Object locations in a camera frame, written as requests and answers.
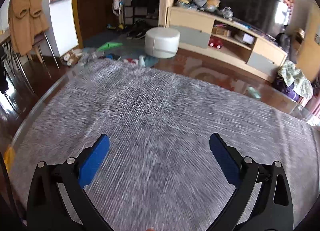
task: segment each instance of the white ottoman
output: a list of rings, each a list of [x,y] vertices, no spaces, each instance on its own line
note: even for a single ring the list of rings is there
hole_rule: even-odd
[[[145,52],[157,58],[174,57],[178,51],[180,32],[171,28],[155,27],[146,32]]]

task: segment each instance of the bag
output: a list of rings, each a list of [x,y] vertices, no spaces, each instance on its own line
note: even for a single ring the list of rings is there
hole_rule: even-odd
[[[290,99],[294,100],[295,102],[297,102],[300,98],[300,96],[293,90],[294,83],[292,83],[290,86],[287,86],[281,76],[278,76],[273,81],[272,86],[273,88],[280,91],[284,95],[288,96]]]

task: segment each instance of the toy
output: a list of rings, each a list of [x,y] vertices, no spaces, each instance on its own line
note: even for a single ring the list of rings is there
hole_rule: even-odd
[[[218,39],[217,37],[211,36],[209,40],[209,46],[220,49],[223,46],[223,44],[220,39]]]

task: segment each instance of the black tv screen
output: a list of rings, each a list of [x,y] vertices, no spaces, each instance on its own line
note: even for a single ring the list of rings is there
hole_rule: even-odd
[[[283,25],[276,23],[279,0],[221,0],[220,9],[231,7],[234,17],[276,37]]]

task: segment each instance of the television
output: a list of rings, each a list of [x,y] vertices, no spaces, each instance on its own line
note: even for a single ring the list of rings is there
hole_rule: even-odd
[[[279,0],[221,0],[220,9],[231,7],[235,18],[276,37],[288,22],[289,11]]]

